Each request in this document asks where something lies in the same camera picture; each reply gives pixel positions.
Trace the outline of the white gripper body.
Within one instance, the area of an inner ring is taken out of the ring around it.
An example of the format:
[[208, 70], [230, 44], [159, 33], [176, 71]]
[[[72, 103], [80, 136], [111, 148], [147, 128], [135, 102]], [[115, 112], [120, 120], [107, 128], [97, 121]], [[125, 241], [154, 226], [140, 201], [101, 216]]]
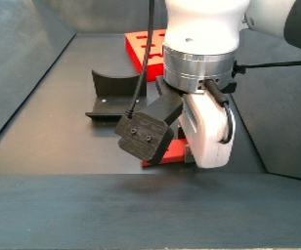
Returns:
[[179, 123], [196, 165], [200, 168], [220, 167], [227, 164], [234, 142], [219, 142], [227, 135], [224, 109], [216, 104], [208, 92], [187, 94], [182, 100]]

